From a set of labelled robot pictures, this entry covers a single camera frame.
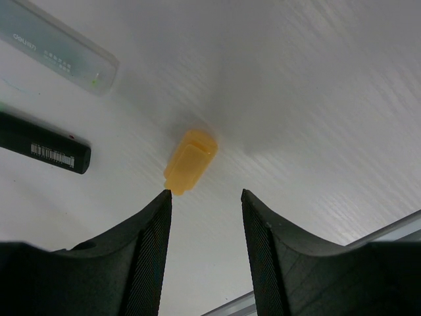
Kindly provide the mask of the orange pen cap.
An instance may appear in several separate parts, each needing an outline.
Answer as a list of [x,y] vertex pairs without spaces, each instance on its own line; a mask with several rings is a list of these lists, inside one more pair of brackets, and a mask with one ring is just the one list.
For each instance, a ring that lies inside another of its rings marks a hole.
[[193,189],[218,152],[216,140],[202,130],[188,130],[164,170],[164,187],[180,196]]

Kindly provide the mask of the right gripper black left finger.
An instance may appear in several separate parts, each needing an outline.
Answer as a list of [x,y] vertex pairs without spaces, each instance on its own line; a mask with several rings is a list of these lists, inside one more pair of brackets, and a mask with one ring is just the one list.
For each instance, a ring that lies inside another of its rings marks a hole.
[[1,244],[2,315],[157,315],[172,194],[72,249]]

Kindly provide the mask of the translucent green highlighter pen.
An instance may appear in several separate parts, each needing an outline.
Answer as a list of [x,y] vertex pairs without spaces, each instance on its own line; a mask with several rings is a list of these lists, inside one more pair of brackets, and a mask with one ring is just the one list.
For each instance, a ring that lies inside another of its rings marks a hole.
[[1,40],[94,95],[107,93],[117,58],[30,1],[1,1]]

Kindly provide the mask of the dark green highlighter pen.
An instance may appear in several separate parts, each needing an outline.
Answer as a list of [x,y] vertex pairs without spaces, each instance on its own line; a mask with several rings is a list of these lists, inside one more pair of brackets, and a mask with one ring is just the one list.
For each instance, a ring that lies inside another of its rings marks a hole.
[[91,160],[88,145],[7,113],[1,113],[1,147],[77,174]]

